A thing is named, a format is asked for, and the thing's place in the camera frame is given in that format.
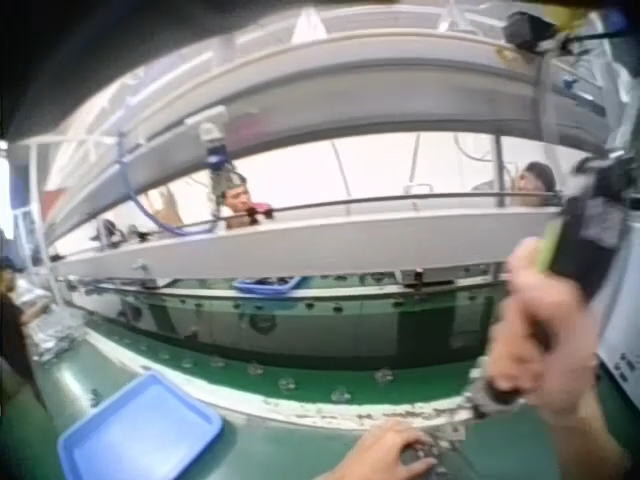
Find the electric screwdriver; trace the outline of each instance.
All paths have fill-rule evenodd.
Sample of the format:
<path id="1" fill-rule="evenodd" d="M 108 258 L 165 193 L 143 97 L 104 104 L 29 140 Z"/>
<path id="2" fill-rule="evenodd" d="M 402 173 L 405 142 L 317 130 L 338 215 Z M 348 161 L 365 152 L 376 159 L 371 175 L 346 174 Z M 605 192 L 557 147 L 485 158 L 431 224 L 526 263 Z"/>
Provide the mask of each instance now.
<path id="1" fill-rule="evenodd" d="M 622 152 L 580 160 L 563 207 L 543 235 L 538 268 L 574 281 L 585 302 L 604 283 L 624 242 L 634 168 L 634 157 Z M 531 319 L 531 334 L 544 351 L 553 349 L 553 336 L 536 319 Z M 472 382 L 468 396 L 477 418 L 511 410 L 520 397 L 516 390 L 498 390 L 486 376 Z"/>

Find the human hand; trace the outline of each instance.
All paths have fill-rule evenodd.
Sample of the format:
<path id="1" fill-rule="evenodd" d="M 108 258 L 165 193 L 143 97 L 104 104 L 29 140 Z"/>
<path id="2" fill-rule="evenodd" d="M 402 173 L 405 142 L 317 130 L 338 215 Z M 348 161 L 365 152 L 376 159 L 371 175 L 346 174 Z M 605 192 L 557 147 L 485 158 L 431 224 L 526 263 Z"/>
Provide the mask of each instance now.
<path id="1" fill-rule="evenodd" d="M 595 383 L 597 331 L 578 286 L 536 270 L 538 245 L 527 239 L 509 259 L 510 294 L 491 332 L 487 374 L 556 418 L 575 414 Z M 551 335 L 550 352 L 533 340 L 532 319 Z"/>
<path id="2" fill-rule="evenodd" d="M 344 460 L 323 480 L 411 480 L 429 471 L 436 461 L 424 458 L 404 465 L 401 454 L 430 438 L 410 424 L 387 421 L 363 435 Z"/>

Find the blue plastic tray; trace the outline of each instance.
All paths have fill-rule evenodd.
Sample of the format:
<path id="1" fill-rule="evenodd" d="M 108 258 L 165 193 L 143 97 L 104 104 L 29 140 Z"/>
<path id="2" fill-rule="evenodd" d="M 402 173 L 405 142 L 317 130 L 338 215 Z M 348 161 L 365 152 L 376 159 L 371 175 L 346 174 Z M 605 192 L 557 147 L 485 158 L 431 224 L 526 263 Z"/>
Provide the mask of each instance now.
<path id="1" fill-rule="evenodd" d="M 303 277 L 292 277 L 289 283 L 284 285 L 256 285 L 246 279 L 239 279 L 233 282 L 233 288 L 248 293 L 250 295 L 260 295 L 263 297 L 281 297 L 287 295 L 302 281 Z"/>
<path id="2" fill-rule="evenodd" d="M 159 374 L 133 381 L 58 440 L 67 480 L 173 480 L 223 420 Z"/>

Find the white wall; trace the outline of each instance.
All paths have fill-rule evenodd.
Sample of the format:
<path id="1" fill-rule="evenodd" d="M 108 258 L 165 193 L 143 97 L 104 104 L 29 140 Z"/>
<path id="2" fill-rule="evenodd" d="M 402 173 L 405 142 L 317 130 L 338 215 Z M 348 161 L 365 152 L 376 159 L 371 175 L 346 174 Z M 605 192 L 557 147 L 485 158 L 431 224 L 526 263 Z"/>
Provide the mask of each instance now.
<path id="1" fill-rule="evenodd" d="M 393 133 L 341 138 L 334 140 L 353 197 L 401 195 L 409 183 L 412 156 L 417 135 L 420 144 L 415 164 L 414 183 L 427 183 L 434 192 L 466 192 L 493 178 L 491 163 L 467 159 L 456 147 L 451 132 Z M 491 159 L 491 137 L 462 133 L 458 135 L 464 150 L 475 157 Z M 505 162 L 516 174 L 530 161 L 544 161 L 539 142 L 504 137 Z M 566 172 L 583 154 L 556 147 L 562 169 Z M 347 187 L 331 142 L 298 145 L 263 153 L 236 162 L 247 177 L 252 197 L 274 207 L 285 207 L 347 198 Z M 206 172 L 170 183 L 185 223 L 210 218 Z M 416 189 L 415 193 L 426 192 Z M 152 201 L 157 201 L 151 194 Z M 140 229 L 154 229 L 137 208 L 127 202 L 105 214 L 120 228 L 136 224 Z M 60 254 L 69 254 L 92 245 L 95 222 L 84 225 L 57 242 Z"/>

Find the blue tray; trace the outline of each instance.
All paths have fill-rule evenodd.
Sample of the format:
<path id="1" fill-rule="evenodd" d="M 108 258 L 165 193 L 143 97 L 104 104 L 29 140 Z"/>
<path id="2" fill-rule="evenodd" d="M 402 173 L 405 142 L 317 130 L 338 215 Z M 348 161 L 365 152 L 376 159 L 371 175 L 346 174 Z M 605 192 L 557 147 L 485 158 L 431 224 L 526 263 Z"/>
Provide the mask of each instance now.
<path id="1" fill-rule="evenodd" d="M 260 295 L 263 297 L 282 297 L 296 288 L 303 277 L 292 277 L 289 283 L 284 285 L 256 285 L 255 283 L 239 279 L 233 282 L 233 288 L 248 293 L 249 295 Z"/>
<path id="2" fill-rule="evenodd" d="M 58 440 L 67 480 L 173 480 L 222 431 L 214 410 L 151 372 Z"/>

